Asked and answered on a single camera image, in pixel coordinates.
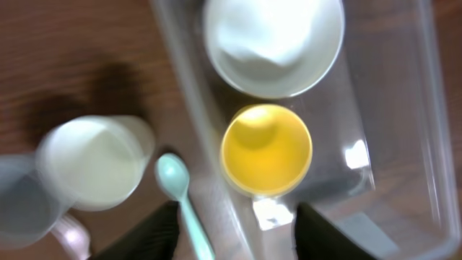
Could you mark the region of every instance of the plastic container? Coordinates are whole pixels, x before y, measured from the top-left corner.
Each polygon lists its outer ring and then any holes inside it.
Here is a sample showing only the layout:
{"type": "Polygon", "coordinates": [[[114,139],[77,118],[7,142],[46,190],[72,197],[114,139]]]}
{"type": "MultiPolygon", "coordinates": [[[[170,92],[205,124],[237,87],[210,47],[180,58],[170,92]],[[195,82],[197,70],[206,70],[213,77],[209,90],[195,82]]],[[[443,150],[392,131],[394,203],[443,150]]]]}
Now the plastic container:
{"type": "Polygon", "coordinates": [[[344,46],[313,89],[278,100],[313,139],[292,192],[251,198],[221,178],[219,143],[232,115],[264,103],[227,85],[204,50],[201,0],[154,0],[210,167],[190,196],[218,259],[294,259],[293,209],[314,204],[383,259],[442,259],[461,238],[431,1],[345,1],[344,46]]]}

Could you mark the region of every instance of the wooden table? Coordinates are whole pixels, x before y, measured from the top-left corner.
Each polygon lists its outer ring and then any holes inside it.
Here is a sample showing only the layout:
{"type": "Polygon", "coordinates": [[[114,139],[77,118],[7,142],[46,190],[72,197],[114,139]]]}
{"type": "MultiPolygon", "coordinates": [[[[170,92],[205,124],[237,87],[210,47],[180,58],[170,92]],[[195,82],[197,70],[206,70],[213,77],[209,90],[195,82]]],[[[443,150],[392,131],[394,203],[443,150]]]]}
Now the wooden table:
{"type": "MultiPolygon", "coordinates": [[[[434,6],[462,201],[462,1],[434,6]]],[[[32,151],[44,133],[77,116],[135,114],[154,128],[155,157],[174,147],[191,172],[206,170],[148,1],[3,0],[0,58],[0,154],[32,151]]],[[[101,251],[166,200],[148,170],[120,206],[72,213],[101,251]]],[[[178,258],[193,259],[190,252],[182,236],[178,258]]],[[[20,251],[0,251],[4,260],[65,258],[51,235],[20,251]]]]}

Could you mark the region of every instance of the white bowl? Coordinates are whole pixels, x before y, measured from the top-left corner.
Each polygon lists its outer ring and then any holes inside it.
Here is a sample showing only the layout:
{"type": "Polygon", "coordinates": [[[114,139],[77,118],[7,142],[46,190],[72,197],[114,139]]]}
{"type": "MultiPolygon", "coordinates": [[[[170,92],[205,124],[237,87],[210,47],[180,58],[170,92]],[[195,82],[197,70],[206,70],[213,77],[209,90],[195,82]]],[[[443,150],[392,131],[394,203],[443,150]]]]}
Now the white bowl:
{"type": "Polygon", "coordinates": [[[224,52],[218,44],[217,25],[226,1],[208,0],[204,10],[204,42],[218,74],[236,90],[265,99],[292,97],[316,85],[339,54],[345,28],[344,8],[341,0],[307,1],[317,1],[318,6],[306,46],[296,62],[278,66],[262,58],[241,61],[224,52]]]}

